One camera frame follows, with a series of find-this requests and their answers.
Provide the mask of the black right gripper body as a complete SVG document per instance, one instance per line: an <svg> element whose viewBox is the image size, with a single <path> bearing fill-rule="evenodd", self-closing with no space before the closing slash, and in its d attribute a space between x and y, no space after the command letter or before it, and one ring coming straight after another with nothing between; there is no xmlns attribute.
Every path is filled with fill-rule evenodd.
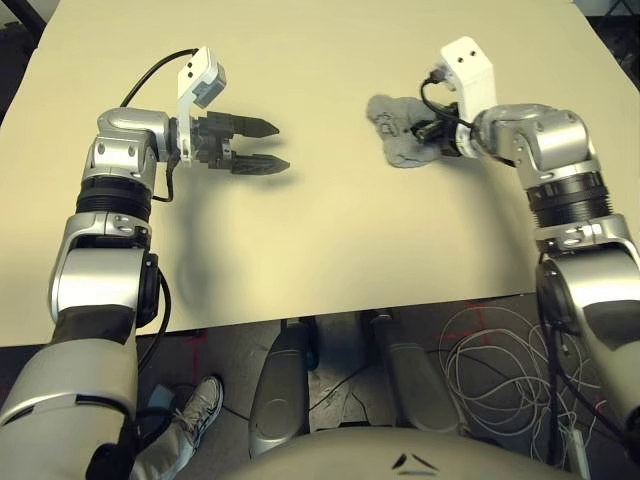
<svg viewBox="0 0 640 480"><path fill-rule="evenodd" d="M439 117L440 122L440 134L439 134L439 147L443 156L461 156L461 152L458 149L456 134L458 122L450 118Z"/></svg>

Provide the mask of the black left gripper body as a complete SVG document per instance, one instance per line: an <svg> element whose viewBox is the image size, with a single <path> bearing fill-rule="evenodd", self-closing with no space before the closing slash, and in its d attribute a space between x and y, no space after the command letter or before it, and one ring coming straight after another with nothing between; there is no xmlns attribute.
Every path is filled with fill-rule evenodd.
<svg viewBox="0 0 640 480"><path fill-rule="evenodd" d="M237 170L236 152L230 142L240 128L236 115L208 112L192 121L192 150L209 169Z"/></svg>

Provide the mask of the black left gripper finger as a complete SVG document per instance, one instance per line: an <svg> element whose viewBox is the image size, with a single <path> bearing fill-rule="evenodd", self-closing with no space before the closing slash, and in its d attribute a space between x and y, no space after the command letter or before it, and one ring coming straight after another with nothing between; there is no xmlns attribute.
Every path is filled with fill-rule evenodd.
<svg viewBox="0 0 640 480"><path fill-rule="evenodd" d="M287 170L290 163L273 155L236 155L231 163L233 175L273 175Z"/></svg>
<svg viewBox="0 0 640 480"><path fill-rule="evenodd" d="M261 118L235 116L234 132L247 138L265 138L277 135L279 129Z"/></svg>

